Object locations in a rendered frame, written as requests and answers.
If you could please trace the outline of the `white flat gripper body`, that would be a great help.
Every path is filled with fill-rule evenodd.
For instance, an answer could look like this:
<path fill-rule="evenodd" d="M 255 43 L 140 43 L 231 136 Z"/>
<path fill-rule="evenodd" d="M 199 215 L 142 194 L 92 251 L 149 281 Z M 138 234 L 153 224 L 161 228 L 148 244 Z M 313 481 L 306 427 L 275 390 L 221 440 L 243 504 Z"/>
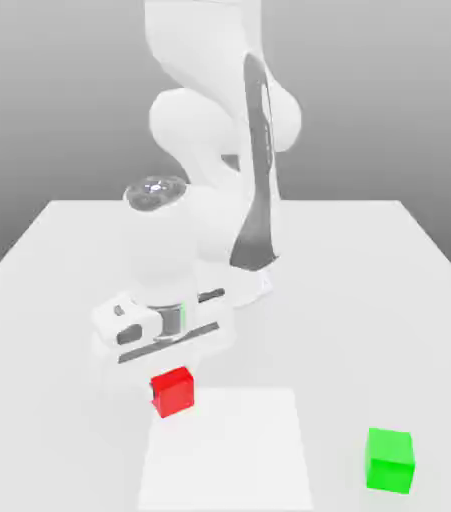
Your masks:
<path fill-rule="evenodd" d="M 92 312 L 91 382 L 106 390 L 138 386 L 198 363 L 235 341 L 234 312 L 224 297 L 147 307 L 114 297 Z"/>

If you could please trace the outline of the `small red cube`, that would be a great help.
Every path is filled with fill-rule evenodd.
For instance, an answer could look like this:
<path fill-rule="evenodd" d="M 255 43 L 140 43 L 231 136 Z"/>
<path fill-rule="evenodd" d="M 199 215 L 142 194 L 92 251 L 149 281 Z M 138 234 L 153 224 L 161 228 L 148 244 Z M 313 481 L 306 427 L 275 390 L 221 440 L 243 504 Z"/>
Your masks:
<path fill-rule="evenodd" d="M 161 418 L 166 418 L 194 405 L 194 378 L 186 367 L 155 376 L 150 385 L 152 404 Z"/>

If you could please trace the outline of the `small green cube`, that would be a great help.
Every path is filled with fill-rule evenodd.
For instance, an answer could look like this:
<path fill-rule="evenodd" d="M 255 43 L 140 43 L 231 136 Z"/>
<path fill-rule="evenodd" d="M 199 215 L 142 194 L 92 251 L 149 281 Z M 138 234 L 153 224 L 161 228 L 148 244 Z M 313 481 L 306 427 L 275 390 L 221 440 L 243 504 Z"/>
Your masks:
<path fill-rule="evenodd" d="M 411 433 L 370 427 L 364 467 L 367 488 L 408 494 L 416 468 Z"/>

